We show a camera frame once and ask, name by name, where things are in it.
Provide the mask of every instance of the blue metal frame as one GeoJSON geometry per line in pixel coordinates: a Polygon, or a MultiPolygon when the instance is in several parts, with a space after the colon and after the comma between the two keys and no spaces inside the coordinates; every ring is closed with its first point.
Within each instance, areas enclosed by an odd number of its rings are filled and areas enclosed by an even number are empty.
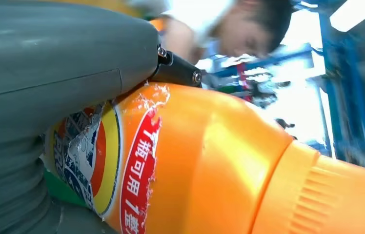
{"type": "MultiPolygon", "coordinates": [[[[271,57],[269,59],[261,60],[258,62],[247,63],[245,65],[245,69],[251,70],[251,69],[258,68],[258,67],[265,67],[267,65],[271,65],[271,64],[278,63],[278,62],[281,62],[284,60],[288,60],[288,59],[299,57],[299,56],[304,56],[304,55],[311,54],[311,53],[312,53],[312,48],[305,48],[305,49],[295,52],[295,53],[281,55],[281,56],[277,56],[277,57],[271,57]]],[[[215,75],[217,77],[235,76],[235,75],[237,75],[237,67],[236,66],[229,67],[222,71],[218,71],[218,72],[214,73],[213,75],[215,75]]]]}
{"type": "MultiPolygon", "coordinates": [[[[328,0],[324,0],[320,2],[321,6],[327,6],[329,3],[328,0]]],[[[332,26],[330,25],[329,16],[325,13],[319,13],[320,24],[321,24],[321,34],[322,34],[322,43],[323,43],[323,56],[325,61],[325,69],[326,74],[330,75],[334,71],[333,64],[330,60],[330,50],[334,49],[330,46],[330,39],[329,39],[329,31],[331,30],[332,26]]],[[[330,118],[332,122],[332,135],[334,139],[334,146],[335,146],[335,153],[336,158],[340,160],[346,161],[346,155],[343,151],[343,148],[340,144],[344,141],[344,136],[342,131],[344,130],[341,126],[341,115],[340,115],[340,106],[338,104],[339,99],[336,95],[335,85],[333,81],[330,79],[325,80],[326,84],[326,93],[329,99],[329,111],[330,111],[330,118]]]]}
{"type": "Polygon", "coordinates": [[[357,48],[352,37],[348,36],[343,41],[344,57],[346,61],[342,66],[347,66],[347,77],[345,82],[345,89],[350,90],[351,115],[351,130],[354,141],[356,141],[361,148],[365,148],[365,94],[362,83],[361,74],[358,70],[358,55],[357,48]]]}

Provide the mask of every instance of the red label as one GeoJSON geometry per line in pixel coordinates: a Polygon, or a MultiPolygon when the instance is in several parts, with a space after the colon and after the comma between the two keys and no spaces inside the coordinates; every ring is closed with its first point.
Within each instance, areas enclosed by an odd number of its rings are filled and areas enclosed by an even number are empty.
{"type": "Polygon", "coordinates": [[[154,121],[156,109],[149,109],[137,129],[125,165],[121,191],[121,229],[123,234],[144,234],[149,189],[155,169],[155,148],[161,120],[154,121]]]}

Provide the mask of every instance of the yellow stripe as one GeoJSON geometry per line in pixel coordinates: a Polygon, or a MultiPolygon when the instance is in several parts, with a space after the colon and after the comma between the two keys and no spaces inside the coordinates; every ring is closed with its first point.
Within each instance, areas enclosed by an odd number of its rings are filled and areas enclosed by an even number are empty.
{"type": "Polygon", "coordinates": [[[115,117],[115,110],[111,104],[106,104],[103,108],[102,116],[106,138],[106,159],[103,171],[101,188],[94,195],[95,210],[98,214],[106,211],[111,200],[116,174],[118,173],[119,139],[118,122],[115,117]]]}

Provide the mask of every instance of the orange plastic bottle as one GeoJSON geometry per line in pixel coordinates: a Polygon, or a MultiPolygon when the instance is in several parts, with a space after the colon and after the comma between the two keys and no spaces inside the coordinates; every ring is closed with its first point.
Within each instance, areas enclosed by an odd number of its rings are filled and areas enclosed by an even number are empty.
{"type": "Polygon", "coordinates": [[[49,130],[45,161],[123,234],[365,234],[365,169],[262,116],[226,94],[146,84],[49,130]]]}

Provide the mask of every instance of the person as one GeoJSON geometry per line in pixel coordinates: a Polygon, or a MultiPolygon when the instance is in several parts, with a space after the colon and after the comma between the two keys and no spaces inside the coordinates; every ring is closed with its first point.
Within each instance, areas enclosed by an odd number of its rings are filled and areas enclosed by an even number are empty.
{"type": "Polygon", "coordinates": [[[264,58],[290,25],[290,0],[126,0],[165,19],[163,45],[196,64],[218,40],[220,55],[264,58]]]}

